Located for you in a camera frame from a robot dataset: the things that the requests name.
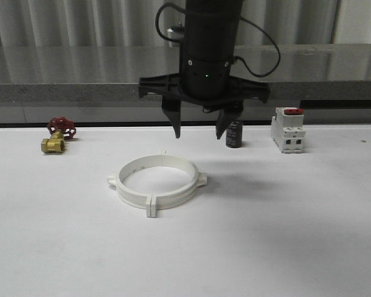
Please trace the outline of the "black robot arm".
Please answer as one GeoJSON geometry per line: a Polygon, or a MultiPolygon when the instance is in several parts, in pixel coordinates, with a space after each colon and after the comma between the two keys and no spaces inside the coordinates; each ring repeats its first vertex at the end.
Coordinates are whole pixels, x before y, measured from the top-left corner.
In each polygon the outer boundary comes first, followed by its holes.
{"type": "Polygon", "coordinates": [[[185,15],[184,36],[180,44],[179,72],[141,78],[139,96],[148,93],[162,96],[162,110],[181,134],[181,104],[200,105],[206,113],[219,112],[216,136],[220,138],[228,126],[244,110],[244,100],[266,103],[268,84],[230,75],[237,59],[234,46],[241,18],[242,1],[187,1],[185,8],[172,7],[185,15]]]}

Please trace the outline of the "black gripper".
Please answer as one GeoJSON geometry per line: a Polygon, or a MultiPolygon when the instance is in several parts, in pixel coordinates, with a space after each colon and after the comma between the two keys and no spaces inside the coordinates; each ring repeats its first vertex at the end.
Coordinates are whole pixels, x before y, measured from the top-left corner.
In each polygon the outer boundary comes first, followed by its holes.
{"type": "Polygon", "coordinates": [[[150,93],[162,96],[161,109],[171,123],[176,138],[181,136],[181,103],[202,106],[207,112],[218,111],[216,138],[243,112],[246,99],[266,102],[270,94],[267,83],[230,75],[232,61],[207,62],[187,58],[178,73],[139,80],[139,97],[150,93]]]}

